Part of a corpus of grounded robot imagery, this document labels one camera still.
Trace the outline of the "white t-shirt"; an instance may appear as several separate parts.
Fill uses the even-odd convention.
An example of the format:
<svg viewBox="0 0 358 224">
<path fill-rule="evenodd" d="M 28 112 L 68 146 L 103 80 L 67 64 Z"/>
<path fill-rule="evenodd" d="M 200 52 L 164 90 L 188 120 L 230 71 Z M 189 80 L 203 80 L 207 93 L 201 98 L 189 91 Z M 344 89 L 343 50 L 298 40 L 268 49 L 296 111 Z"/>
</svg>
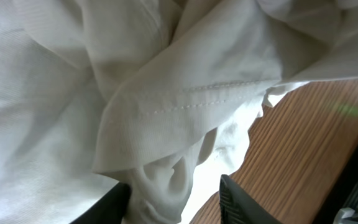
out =
<svg viewBox="0 0 358 224">
<path fill-rule="evenodd" d="M 249 128 L 307 83 L 358 78 L 358 1 L 0 1 L 0 223 L 186 223 Z"/>
</svg>

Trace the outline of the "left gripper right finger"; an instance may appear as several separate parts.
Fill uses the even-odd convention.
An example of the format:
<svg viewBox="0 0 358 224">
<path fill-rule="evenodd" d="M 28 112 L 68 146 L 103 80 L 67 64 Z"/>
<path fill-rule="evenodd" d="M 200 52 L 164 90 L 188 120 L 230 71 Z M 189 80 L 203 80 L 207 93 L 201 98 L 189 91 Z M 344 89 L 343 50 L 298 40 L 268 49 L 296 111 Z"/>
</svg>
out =
<svg viewBox="0 0 358 224">
<path fill-rule="evenodd" d="M 221 224 L 281 224 L 228 175 L 219 183 Z"/>
</svg>

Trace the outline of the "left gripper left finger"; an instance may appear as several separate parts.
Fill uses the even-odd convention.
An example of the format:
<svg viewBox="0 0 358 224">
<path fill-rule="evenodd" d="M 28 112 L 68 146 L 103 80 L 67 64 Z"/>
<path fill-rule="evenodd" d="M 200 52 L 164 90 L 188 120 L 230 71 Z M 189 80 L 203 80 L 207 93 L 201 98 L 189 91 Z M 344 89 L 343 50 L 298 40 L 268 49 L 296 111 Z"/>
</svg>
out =
<svg viewBox="0 0 358 224">
<path fill-rule="evenodd" d="M 70 224 L 121 224 L 130 197 L 130 186 L 119 182 Z"/>
</svg>

